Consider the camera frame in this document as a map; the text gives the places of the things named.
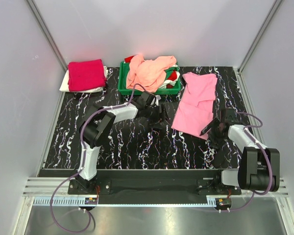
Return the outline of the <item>pink t shirt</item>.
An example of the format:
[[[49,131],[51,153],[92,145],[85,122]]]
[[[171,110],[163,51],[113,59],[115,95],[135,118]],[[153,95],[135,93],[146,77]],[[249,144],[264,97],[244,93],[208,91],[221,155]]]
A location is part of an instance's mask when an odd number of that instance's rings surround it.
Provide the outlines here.
[[[201,134],[201,131],[214,117],[213,104],[216,99],[217,76],[214,73],[198,75],[188,72],[182,77],[186,86],[171,128],[207,140],[208,135]]]

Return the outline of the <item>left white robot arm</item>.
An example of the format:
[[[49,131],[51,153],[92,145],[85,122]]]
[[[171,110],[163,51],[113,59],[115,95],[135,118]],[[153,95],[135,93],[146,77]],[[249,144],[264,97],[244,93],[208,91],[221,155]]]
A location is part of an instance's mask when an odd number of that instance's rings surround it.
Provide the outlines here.
[[[96,189],[93,180],[97,175],[97,161],[101,146],[108,140],[115,123],[146,118],[154,129],[162,129],[170,123],[167,109],[159,103],[160,97],[143,92],[139,97],[131,97],[121,105],[92,105],[81,121],[79,133],[82,146],[78,168],[79,188],[86,194]]]

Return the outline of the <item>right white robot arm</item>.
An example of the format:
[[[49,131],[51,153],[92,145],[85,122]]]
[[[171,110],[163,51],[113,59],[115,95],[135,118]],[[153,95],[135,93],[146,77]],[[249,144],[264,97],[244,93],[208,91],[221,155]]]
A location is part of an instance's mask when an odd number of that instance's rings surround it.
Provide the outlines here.
[[[262,121],[253,114],[225,108],[220,118],[214,118],[202,129],[200,134],[207,134],[215,149],[220,148],[225,140],[231,140],[242,154],[237,170],[222,170],[219,178],[213,181],[216,193],[224,194],[230,186],[258,195],[278,191],[280,153],[261,143],[250,132],[250,128],[262,126]]]

